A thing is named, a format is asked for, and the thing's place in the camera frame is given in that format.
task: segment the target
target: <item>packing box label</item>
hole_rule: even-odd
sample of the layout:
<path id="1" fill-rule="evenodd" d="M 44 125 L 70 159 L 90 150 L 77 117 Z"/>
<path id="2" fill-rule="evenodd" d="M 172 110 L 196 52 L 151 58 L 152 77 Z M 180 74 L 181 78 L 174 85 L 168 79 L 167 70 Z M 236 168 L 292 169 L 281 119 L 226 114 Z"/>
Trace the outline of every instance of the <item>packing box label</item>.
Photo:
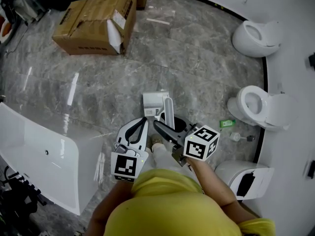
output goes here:
<path id="1" fill-rule="evenodd" d="M 124 53 L 135 23 L 135 10 L 136 0 L 72 2 L 53 40 L 71 55 Z"/>

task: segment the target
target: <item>gray marble floor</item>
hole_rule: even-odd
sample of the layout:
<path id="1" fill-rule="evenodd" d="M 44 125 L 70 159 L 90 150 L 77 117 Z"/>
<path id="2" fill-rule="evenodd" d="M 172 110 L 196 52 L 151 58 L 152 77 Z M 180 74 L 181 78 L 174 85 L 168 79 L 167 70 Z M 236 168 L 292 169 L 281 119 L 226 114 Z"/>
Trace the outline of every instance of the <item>gray marble floor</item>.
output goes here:
<path id="1" fill-rule="evenodd" d="M 143 116 L 142 92 L 167 89 L 175 113 L 219 129 L 230 119 L 226 103 L 247 85 L 263 87 L 262 62 L 239 54 L 231 35 L 240 20 L 195 0 L 148 0 L 137 11 L 134 32 L 124 56 L 69 56 L 52 40 L 63 13 L 51 11 L 35 24 L 21 25 L 0 57 L 1 93 L 11 103 L 27 104 L 66 116 L 103 134 L 104 182 L 81 216 L 57 205 L 39 206 L 32 218 L 52 235 L 83 231 L 91 213 L 114 184 L 109 159 L 117 131 Z M 148 19 L 160 20 L 157 23 Z M 6 49 L 14 50 L 6 57 Z M 73 78 L 76 91 L 68 104 Z M 231 131 L 259 136 L 259 128 L 237 122 L 221 131 L 210 165 L 225 160 L 253 160 L 257 141 L 229 140 Z"/>

